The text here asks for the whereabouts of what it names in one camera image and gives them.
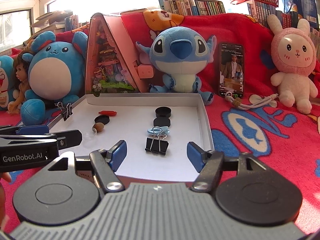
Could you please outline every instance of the pink bunny plush toy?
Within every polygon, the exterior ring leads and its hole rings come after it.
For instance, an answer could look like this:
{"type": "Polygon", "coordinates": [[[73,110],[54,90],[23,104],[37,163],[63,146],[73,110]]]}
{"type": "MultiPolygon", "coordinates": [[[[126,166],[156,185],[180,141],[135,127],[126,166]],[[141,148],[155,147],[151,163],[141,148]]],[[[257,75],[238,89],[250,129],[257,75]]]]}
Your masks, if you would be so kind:
{"type": "Polygon", "coordinates": [[[269,15],[267,22],[275,35],[271,42],[271,57],[279,70],[271,76],[271,84],[278,87],[282,104],[292,107],[296,103],[300,113],[310,114],[309,97],[318,95],[318,89],[308,78],[316,65],[316,49],[309,38],[310,24],[300,19],[297,29],[282,29],[275,15],[269,15]]]}

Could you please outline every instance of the blue ball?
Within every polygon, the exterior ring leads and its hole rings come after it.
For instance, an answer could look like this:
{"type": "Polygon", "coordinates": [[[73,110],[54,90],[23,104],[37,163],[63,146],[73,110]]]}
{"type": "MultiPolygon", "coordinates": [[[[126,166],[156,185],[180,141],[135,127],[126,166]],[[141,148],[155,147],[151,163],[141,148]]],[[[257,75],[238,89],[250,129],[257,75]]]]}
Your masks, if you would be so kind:
{"type": "Polygon", "coordinates": [[[45,119],[45,105],[40,99],[29,99],[21,106],[21,119],[24,125],[40,125],[45,119]]]}

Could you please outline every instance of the brown ball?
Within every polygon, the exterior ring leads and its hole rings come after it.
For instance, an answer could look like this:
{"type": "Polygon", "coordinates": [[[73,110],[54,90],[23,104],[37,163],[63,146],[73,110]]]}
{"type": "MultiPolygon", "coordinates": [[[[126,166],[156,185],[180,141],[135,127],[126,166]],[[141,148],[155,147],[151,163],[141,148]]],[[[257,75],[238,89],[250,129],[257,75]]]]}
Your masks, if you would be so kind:
{"type": "Polygon", "coordinates": [[[97,122],[92,128],[95,128],[97,130],[97,133],[102,132],[102,130],[104,129],[104,124],[102,122],[97,122]]]}

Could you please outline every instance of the phone screen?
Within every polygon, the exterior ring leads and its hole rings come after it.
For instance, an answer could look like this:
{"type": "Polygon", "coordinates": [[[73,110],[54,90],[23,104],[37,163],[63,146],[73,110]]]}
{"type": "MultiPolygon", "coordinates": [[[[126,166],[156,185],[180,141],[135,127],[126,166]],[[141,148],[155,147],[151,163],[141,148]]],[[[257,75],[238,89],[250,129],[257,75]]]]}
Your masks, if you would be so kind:
{"type": "Polygon", "coordinates": [[[244,52],[243,46],[220,44],[220,82],[219,95],[231,92],[235,97],[242,97],[244,91],[244,52]]]}

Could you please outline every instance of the blue hair clip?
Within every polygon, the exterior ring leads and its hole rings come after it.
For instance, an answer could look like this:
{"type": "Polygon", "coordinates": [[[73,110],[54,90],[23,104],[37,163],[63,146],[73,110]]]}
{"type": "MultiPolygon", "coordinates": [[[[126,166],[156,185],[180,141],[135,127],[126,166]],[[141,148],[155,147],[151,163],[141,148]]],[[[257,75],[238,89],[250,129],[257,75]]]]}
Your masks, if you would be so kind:
{"type": "Polygon", "coordinates": [[[169,131],[169,127],[168,126],[162,126],[162,127],[153,127],[148,129],[147,131],[149,134],[152,135],[158,135],[158,134],[165,134],[165,135],[169,135],[170,131],[169,131]]]}

